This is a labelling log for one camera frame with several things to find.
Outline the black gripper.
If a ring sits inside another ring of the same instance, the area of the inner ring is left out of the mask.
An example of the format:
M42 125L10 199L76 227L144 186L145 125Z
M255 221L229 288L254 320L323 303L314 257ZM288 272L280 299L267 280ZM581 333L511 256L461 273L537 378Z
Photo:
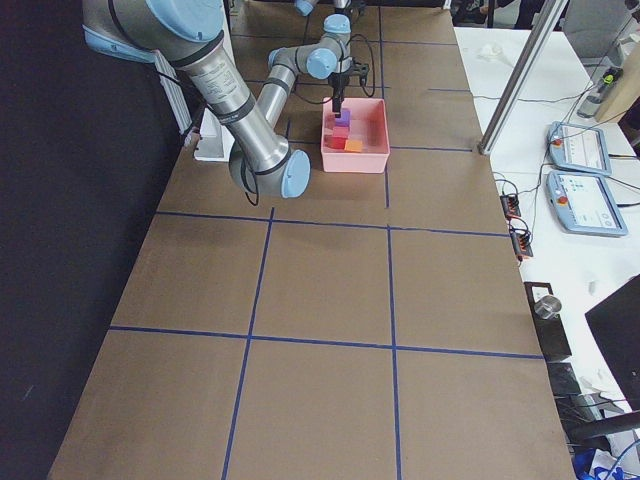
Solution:
M346 63L342 61L338 64L338 67L339 71L331 73L328 77L328 84L333 91L331 97L333 112L342 111L344 90L350 84L350 80L356 78L359 86L365 89L370 71L368 63L358 62L357 60L351 60L349 66L346 66Z

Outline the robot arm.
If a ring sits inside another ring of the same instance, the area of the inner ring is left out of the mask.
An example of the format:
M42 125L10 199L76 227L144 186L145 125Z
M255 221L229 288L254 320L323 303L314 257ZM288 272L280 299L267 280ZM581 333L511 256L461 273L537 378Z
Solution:
M307 17L318 3L319 0L295 0L294 6L300 15ZM366 8L366 2L361 0L332 0L331 4L335 13L346 16L350 16L354 10L362 13Z
M219 1L85 1L88 46L112 57L150 63L160 52L193 82L207 107L234 138L229 171L248 200L297 198L306 190L311 163L274 127L301 74L327 80L334 114L340 114L351 78L367 82L370 66L351 54L348 13L325 18L313 44L285 47L269 55L270 74L253 95L223 47L225 14Z

